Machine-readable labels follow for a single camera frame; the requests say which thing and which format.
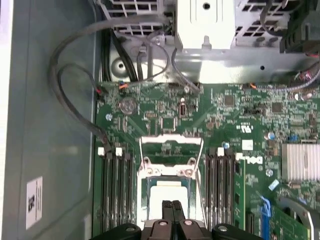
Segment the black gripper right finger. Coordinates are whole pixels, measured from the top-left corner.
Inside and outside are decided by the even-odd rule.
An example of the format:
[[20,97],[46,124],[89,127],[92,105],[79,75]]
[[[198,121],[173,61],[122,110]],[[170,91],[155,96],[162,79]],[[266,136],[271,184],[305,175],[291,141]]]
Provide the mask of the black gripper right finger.
[[230,224],[217,224],[208,230],[202,222],[185,218],[181,202],[172,202],[173,219],[179,240],[257,240],[258,236]]

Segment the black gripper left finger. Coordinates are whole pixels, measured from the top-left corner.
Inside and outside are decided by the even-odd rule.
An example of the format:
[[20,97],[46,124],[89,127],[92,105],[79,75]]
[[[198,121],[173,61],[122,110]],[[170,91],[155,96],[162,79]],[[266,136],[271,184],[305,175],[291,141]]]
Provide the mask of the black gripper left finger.
[[173,238],[173,202],[162,201],[162,219],[149,220],[141,229],[133,223],[124,223],[107,230],[91,240],[171,240]]

